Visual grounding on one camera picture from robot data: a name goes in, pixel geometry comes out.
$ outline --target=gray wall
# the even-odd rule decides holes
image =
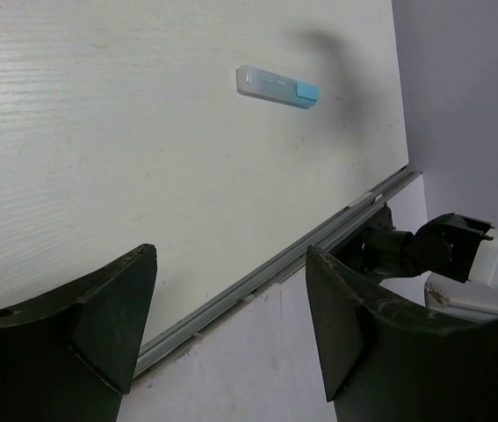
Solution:
[[[393,0],[410,162],[429,217],[498,227],[498,0]]]

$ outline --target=white floor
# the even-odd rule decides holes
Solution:
[[[398,229],[426,222],[422,178],[389,201]],[[425,277],[388,280],[419,302]],[[305,268],[209,332],[182,358],[137,382],[119,422],[336,422],[326,402]]]

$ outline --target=gray metal track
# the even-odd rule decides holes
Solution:
[[[201,330],[257,289],[267,284],[282,282],[299,270],[305,264],[305,252],[309,245],[319,246],[328,251],[339,244],[385,206],[389,198],[412,182],[418,174],[406,168],[398,171],[189,316],[153,338],[140,349],[135,376],[154,366],[185,341],[192,337],[200,337]]]

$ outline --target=blue cap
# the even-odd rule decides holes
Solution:
[[[319,99],[319,88],[305,82],[297,82],[295,84],[295,95],[299,99],[298,103],[301,103],[302,106],[312,107]]]

